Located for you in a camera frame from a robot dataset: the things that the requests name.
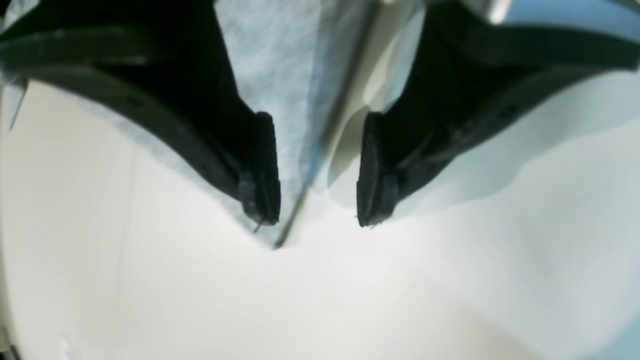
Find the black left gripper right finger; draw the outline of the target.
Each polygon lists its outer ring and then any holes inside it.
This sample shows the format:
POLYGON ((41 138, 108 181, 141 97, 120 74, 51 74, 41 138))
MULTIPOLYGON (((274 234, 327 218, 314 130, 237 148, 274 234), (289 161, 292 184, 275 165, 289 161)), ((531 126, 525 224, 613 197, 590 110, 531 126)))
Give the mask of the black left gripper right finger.
POLYGON ((558 92, 638 68, 637 0, 435 0, 400 95, 366 116, 359 225, 389 219, 456 157, 558 92))

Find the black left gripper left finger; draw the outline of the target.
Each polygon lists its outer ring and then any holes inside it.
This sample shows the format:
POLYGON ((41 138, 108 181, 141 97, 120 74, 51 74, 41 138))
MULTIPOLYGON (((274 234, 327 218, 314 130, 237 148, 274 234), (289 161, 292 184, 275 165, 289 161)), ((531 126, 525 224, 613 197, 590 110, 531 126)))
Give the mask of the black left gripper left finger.
POLYGON ((274 120, 240 97, 212 0, 41 0, 2 33, 1 68, 117 112, 279 222, 274 120))

